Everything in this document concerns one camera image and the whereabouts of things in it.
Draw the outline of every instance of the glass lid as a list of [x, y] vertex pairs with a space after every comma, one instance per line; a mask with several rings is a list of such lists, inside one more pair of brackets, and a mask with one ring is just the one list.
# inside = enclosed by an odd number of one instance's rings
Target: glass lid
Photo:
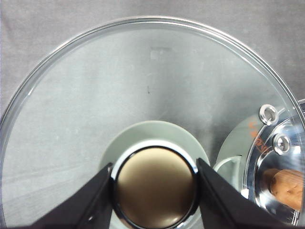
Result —
[[[302, 225], [303, 145], [299, 103], [238, 40], [178, 18], [112, 22], [52, 52], [3, 115], [1, 227], [34, 223], [109, 162], [120, 189], [119, 173], [127, 170], [120, 166], [133, 165], [122, 155], [151, 146], [151, 154], [167, 148], [182, 157], [189, 166], [181, 167], [191, 171], [184, 182], [202, 158], [270, 215]], [[171, 156], [165, 151], [160, 163]], [[177, 220], [150, 228], [181, 220], [182, 228], [202, 227], [199, 209], [192, 208], [193, 217], [186, 217], [187, 207]], [[112, 213], [110, 228], [130, 223], [119, 213]]]

